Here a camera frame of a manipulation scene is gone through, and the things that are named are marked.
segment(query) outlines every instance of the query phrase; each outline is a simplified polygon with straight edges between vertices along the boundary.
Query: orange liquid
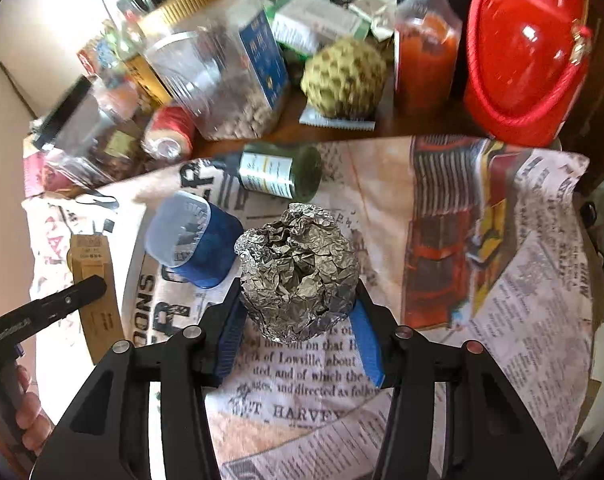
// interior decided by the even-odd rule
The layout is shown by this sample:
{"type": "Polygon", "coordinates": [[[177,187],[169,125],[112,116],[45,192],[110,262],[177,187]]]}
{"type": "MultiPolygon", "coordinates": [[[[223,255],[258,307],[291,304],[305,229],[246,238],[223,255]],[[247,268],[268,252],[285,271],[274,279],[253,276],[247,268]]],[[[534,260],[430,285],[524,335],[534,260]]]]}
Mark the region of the orange liquid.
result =
{"type": "Polygon", "coordinates": [[[396,109],[432,114],[448,100],[459,39],[442,20],[427,14],[422,25],[396,24],[396,109]]]}

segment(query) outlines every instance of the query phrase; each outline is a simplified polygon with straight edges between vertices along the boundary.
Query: wooden table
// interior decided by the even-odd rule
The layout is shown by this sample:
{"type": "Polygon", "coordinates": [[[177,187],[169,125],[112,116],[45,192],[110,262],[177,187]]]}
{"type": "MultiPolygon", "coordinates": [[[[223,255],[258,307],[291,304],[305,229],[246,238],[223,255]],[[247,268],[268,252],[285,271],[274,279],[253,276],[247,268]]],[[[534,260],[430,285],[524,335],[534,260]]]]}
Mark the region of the wooden table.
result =
{"type": "MultiPolygon", "coordinates": [[[[483,131],[472,121],[460,101],[451,100],[433,117],[405,117],[397,114],[393,107],[393,87],[388,84],[376,114],[374,131],[320,128],[300,124],[300,114],[306,106],[306,97],[299,89],[292,90],[280,122],[274,131],[262,137],[265,142],[287,144],[297,142],[323,142],[330,140],[367,139],[370,137],[399,137],[417,135],[460,134],[483,137],[483,131]]],[[[238,152],[248,140],[200,139],[195,143],[193,156],[207,157],[224,152],[238,152]]]]}

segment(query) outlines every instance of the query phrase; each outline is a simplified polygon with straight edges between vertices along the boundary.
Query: human hand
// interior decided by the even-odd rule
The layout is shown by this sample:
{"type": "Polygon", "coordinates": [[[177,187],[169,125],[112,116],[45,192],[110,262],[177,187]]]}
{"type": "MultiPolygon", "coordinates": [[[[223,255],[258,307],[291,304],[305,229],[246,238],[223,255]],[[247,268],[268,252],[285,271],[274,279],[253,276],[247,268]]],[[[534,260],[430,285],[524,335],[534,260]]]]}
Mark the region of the human hand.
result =
{"type": "Polygon", "coordinates": [[[39,455],[46,439],[53,431],[53,423],[49,420],[46,413],[42,411],[40,398],[34,393],[29,392],[31,386],[31,374],[29,371],[19,365],[16,368],[18,380],[25,393],[22,397],[22,405],[15,413],[15,421],[22,428],[22,443],[26,449],[39,455]]]}

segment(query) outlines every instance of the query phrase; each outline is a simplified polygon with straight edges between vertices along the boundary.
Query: green fruit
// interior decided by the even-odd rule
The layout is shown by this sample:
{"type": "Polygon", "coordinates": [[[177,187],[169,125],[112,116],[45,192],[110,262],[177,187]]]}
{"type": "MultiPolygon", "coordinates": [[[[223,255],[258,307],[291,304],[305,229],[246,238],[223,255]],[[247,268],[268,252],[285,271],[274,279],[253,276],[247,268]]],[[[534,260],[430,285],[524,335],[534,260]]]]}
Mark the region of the green fruit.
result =
{"type": "Polygon", "coordinates": [[[367,119],[386,82],[386,63],[364,41],[345,38],[306,62],[300,88],[311,106],[327,118],[367,119]]]}

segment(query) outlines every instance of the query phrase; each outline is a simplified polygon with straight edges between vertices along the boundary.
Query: black lid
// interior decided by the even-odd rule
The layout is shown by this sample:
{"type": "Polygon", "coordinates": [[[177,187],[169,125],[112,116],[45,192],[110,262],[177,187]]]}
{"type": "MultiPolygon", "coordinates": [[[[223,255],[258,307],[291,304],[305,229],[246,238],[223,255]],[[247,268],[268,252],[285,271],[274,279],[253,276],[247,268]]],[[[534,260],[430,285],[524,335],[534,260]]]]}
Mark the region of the black lid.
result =
{"type": "Polygon", "coordinates": [[[71,118],[90,89],[91,82],[87,78],[83,75],[77,78],[74,85],[66,91],[66,94],[42,121],[42,126],[40,126],[33,139],[33,145],[38,150],[41,150],[47,144],[55,143],[62,126],[71,118]]]}

